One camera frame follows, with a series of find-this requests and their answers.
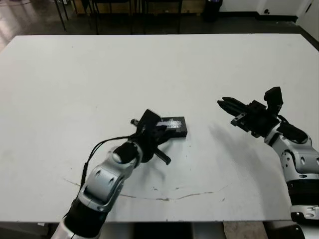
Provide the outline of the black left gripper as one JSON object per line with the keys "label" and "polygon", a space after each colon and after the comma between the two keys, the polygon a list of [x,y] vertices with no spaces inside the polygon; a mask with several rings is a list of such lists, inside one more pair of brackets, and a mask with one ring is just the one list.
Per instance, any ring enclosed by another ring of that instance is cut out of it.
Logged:
{"label": "black left gripper", "polygon": [[136,132],[131,135],[131,139],[140,147],[143,153],[141,163],[149,162],[156,155],[166,165],[169,165],[171,158],[159,150],[158,146],[172,138],[172,130],[167,129],[166,125],[157,125],[152,129],[146,129],[144,125],[139,129],[139,121],[137,119],[132,119],[131,124],[137,127]]}

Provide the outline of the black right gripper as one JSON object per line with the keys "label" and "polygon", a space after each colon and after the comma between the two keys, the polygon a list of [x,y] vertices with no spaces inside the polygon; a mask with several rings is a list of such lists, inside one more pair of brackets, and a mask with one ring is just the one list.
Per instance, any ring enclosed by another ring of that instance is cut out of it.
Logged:
{"label": "black right gripper", "polygon": [[223,97],[218,105],[235,118],[231,121],[245,132],[251,132],[254,137],[266,137],[280,123],[277,116],[268,111],[267,107],[256,100],[245,105],[233,97]]}

